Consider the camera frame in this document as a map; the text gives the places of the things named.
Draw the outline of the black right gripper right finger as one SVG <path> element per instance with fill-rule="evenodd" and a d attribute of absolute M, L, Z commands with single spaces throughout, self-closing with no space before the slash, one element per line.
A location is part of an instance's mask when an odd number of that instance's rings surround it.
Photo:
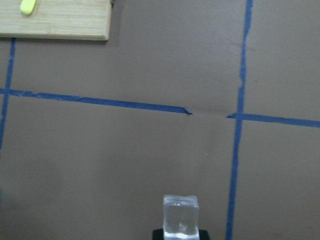
<path fill-rule="evenodd" d="M 199 239 L 200 240 L 211 240 L 209 232 L 204 229 L 199 230 Z"/>

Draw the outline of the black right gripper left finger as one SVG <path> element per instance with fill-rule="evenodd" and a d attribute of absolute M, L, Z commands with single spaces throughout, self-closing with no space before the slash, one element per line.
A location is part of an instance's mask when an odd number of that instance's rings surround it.
<path fill-rule="evenodd" d="M 164 231 L 162 228 L 152 231 L 152 240 L 164 240 Z"/>

